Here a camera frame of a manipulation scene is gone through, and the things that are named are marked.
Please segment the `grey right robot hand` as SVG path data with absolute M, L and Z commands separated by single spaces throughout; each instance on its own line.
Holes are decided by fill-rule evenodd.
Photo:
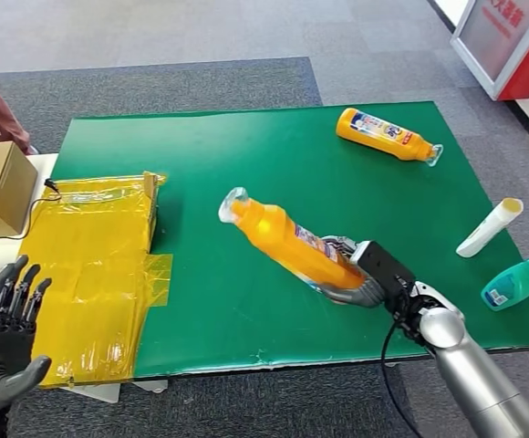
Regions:
M 346 236 L 327 235 L 321 238 L 334 248 L 349 267 L 364 277 L 358 288 L 343 289 L 331 285 L 321 285 L 317 289 L 324 296 L 337 304 L 355 305 L 363 308 L 374 308 L 385 299 L 385 292 L 374 278 L 358 265 L 358 259 L 366 250 L 370 241 L 355 242 Z

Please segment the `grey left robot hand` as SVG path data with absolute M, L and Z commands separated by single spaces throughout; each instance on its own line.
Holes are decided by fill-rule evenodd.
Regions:
M 33 288 L 40 269 L 21 255 L 0 270 L 0 411 L 40 384 L 51 366 L 45 354 L 33 355 L 37 317 L 51 284 L 46 277 Z

